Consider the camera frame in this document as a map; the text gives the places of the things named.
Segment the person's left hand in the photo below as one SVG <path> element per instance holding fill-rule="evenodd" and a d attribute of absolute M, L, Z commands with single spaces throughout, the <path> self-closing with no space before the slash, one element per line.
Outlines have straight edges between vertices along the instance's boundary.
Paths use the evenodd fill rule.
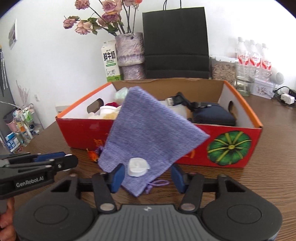
<path fill-rule="evenodd" d="M 15 199 L 9 198 L 7 200 L 7 210 L 1 215 L 1 241 L 15 241 L 16 231 L 13 226 L 13 218 L 15 214 Z"/>

